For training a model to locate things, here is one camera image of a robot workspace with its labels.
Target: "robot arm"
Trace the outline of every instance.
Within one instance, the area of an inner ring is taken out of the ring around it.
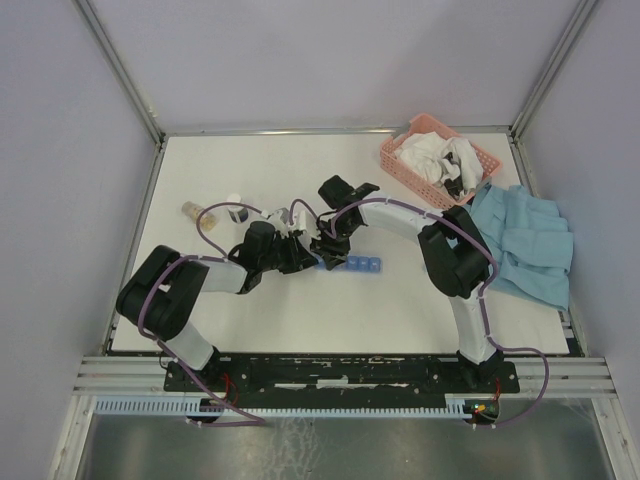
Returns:
[[[374,193],[377,190],[371,184],[353,189],[334,176],[319,193],[331,208],[340,210],[365,199],[386,198]],[[231,250],[228,261],[198,259],[179,265],[165,280],[168,288],[155,293],[144,318],[144,328],[192,369],[215,373],[220,353],[189,321],[201,291],[248,293],[266,271],[288,274],[314,266],[317,260],[312,253],[322,257],[326,268],[331,270],[346,261],[349,237],[360,226],[369,226],[392,231],[419,245],[429,277],[451,301],[460,338],[458,356],[473,376],[486,378],[500,364],[501,352],[485,338],[477,298],[477,290],[489,277],[488,261],[464,238],[432,218],[388,202],[371,201],[337,216],[333,222],[335,235],[329,233],[328,221],[319,220],[317,229],[311,226],[315,238],[308,251],[299,241],[305,232],[283,228],[286,222],[279,219],[286,217],[286,213],[252,222],[243,243]],[[485,245],[466,210],[454,207],[441,215]],[[137,325],[142,303],[153,284],[179,256],[168,247],[156,247],[118,296],[117,311]]]

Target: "cable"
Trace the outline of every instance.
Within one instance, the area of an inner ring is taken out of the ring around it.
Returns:
[[[179,265],[181,265],[182,263],[188,260],[205,260],[209,262],[224,262],[223,259],[217,258],[217,257],[209,257],[209,256],[201,256],[201,255],[185,255],[184,257],[178,258],[175,262],[169,265],[167,269],[164,272],[162,272],[162,274],[158,277],[156,282],[151,287],[151,290],[149,290],[147,297],[144,299],[142,308],[140,309],[140,315],[138,315],[138,333],[143,337],[156,342],[163,352],[165,352],[171,358],[175,358],[178,362],[178,365],[182,367],[185,373],[191,378],[193,383],[195,383],[198,386],[198,388],[200,388],[200,390],[202,390],[204,393],[206,393],[211,398],[213,398],[216,402],[218,402],[219,405],[249,419],[249,420],[244,420],[239,422],[224,422],[224,423],[210,423],[210,424],[202,424],[201,422],[194,422],[193,420],[188,420],[188,423],[191,423],[197,426],[206,426],[206,427],[248,427],[248,426],[263,425],[265,423],[264,418],[261,418],[256,415],[252,415],[248,412],[245,412],[243,410],[240,410],[238,407],[235,407],[233,404],[221,399],[215,393],[209,390],[209,388],[202,382],[202,380],[198,378],[195,372],[191,370],[191,367],[189,367],[189,365],[187,365],[180,358],[178,358],[176,354],[173,353],[171,349],[164,342],[158,339],[155,335],[152,335],[151,333],[147,333],[144,329],[144,318],[147,315],[149,306],[151,305],[151,300],[153,299],[154,295],[160,288],[160,285],[162,285],[162,282],[165,281],[165,279],[169,276],[171,272],[173,272]]]
[[[303,199],[301,198],[296,198],[293,202],[291,202],[291,206],[289,207],[289,223],[293,225],[293,209],[295,208],[295,206],[301,203],[304,208],[306,208],[309,213],[311,214],[311,216],[313,217],[314,220],[318,220],[318,215],[316,215],[316,212],[313,211],[313,208],[311,208],[311,206],[305,202]]]
[[[511,425],[511,424],[513,424],[513,423],[515,423],[515,422],[517,422],[519,420],[522,420],[523,418],[531,415],[540,406],[540,402],[542,400],[542,397],[544,397],[544,394],[547,391],[547,387],[549,386],[549,377],[551,376],[551,372],[550,372],[550,368],[549,368],[549,361],[547,360],[547,357],[545,356],[545,354],[542,353],[540,350],[538,350],[535,347],[503,347],[498,342],[496,342],[493,339],[493,337],[491,336],[491,325],[489,324],[489,314],[487,313],[487,306],[486,306],[485,301],[484,301],[484,292],[489,287],[491,282],[493,282],[496,279],[496,277],[498,276],[498,271],[499,271],[498,263],[493,258],[491,253],[489,253],[489,251],[487,251],[486,248],[484,248],[479,242],[477,242],[467,232],[465,232],[464,230],[459,228],[457,225],[451,223],[446,218],[442,218],[442,217],[440,217],[438,215],[434,215],[433,213],[429,213],[426,210],[423,210],[423,209],[421,209],[419,207],[416,207],[416,206],[413,206],[413,205],[411,205],[409,203],[401,202],[400,200],[395,200],[395,199],[392,199],[392,198],[365,198],[364,200],[359,200],[359,201],[354,202],[354,203],[352,203],[350,205],[347,205],[342,210],[338,211],[338,213],[336,213],[336,215],[331,219],[331,222],[330,222],[331,231],[330,232],[326,232],[327,235],[329,237],[331,237],[331,238],[337,238],[337,236],[338,236],[337,232],[336,232],[336,220],[337,220],[337,218],[340,217],[340,215],[344,214],[345,212],[351,210],[352,208],[359,207],[360,205],[366,205],[368,203],[390,203],[392,205],[397,205],[399,207],[402,207],[402,208],[405,208],[405,209],[410,210],[412,212],[415,212],[415,213],[417,213],[419,215],[423,215],[423,216],[425,216],[427,218],[435,220],[436,222],[440,222],[443,225],[445,225],[448,228],[450,228],[451,230],[453,230],[454,232],[456,232],[462,238],[464,238],[476,250],[478,250],[480,253],[482,253],[482,255],[484,255],[484,257],[489,261],[489,263],[492,266],[491,275],[489,276],[487,281],[484,282],[482,287],[480,287],[480,290],[478,290],[478,302],[480,303],[480,312],[481,312],[481,315],[482,315],[482,322],[483,322],[483,325],[484,325],[485,336],[487,337],[487,340],[488,340],[489,344],[491,344],[491,346],[493,346],[496,350],[500,350],[501,352],[504,352],[504,353],[525,353],[525,352],[526,353],[534,353],[538,357],[540,357],[540,359],[542,360],[542,363],[544,365],[544,381],[542,382],[542,387],[540,388],[540,393],[538,393],[538,396],[536,397],[536,399],[533,401],[533,403],[529,406],[529,408],[527,410],[525,410],[524,412],[516,415],[515,417],[512,417],[512,418],[510,418],[508,420],[505,420],[503,422],[500,422],[500,423],[495,423],[493,425],[478,425],[478,426],[479,427],[483,427],[483,428],[485,428],[485,427],[486,428],[506,427],[507,425]]]
[[[196,218],[196,230],[198,230],[198,235],[200,235],[200,238],[202,238],[205,242],[207,242],[209,245],[211,245],[213,248],[215,248],[216,250],[218,250],[218,252],[220,252],[220,254],[222,255],[223,258],[227,258],[227,252],[225,252],[221,247],[219,247],[216,243],[212,242],[211,240],[209,240],[209,237],[207,237],[204,232],[202,231],[202,226],[200,225],[200,222],[202,221],[202,217],[207,214],[208,212],[210,212],[211,210],[213,210],[214,208],[218,208],[218,207],[228,207],[228,206],[235,206],[235,207],[244,207],[248,210],[251,210],[253,212],[256,212],[257,214],[261,214],[262,211],[257,209],[256,207],[254,207],[253,205],[248,205],[246,203],[238,203],[238,202],[220,202],[220,203],[216,203],[214,205],[211,205],[207,208],[203,208],[202,211],[200,212],[200,214],[198,215],[198,217]]]

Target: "pink basket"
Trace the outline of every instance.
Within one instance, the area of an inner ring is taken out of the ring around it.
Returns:
[[[400,145],[402,145],[402,142],[414,133],[436,132],[445,140],[451,137],[461,137],[462,135],[426,113],[415,117],[411,120],[410,124],[411,126],[406,134],[400,135],[397,138],[390,137],[385,140],[380,147],[380,165],[382,166],[382,169],[391,176],[400,180],[409,188],[409,190],[420,195],[420,197],[436,208],[447,210],[454,205],[464,205],[467,203],[475,195],[474,192],[470,193],[463,199],[456,201],[447,194],[447,191],[444,188],[438,188],[431,185],[428,181],[405,165],[404,162],[398,160],[393,153]],[[478,155],[478,160],[480,160],[480,164],[484,169],[484,175],[482,176],[482,183],[480,185],[485,185],[489,181],[489,177],[498,173],[502,168],[502,162],[474,143],[471,143],[471,146],[475,149],[476,154]]]

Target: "folded blue fabric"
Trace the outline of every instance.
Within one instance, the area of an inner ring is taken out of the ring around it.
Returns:
[[[492,288],[568,308],[573,234],[555,202],[532,197],[520,185],[489,186],[476,194],[469,213],[500,265]]]

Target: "gray wall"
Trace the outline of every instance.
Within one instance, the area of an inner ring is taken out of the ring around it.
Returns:
[[[511,124],[577,0],[94,0],[168,132]]]
[[[602,2],[526,146],[575,232],[572,294],[640,445],[640,2]]]
[[[153,157],[68,0],[0,2],[0,478],[44,478]]]

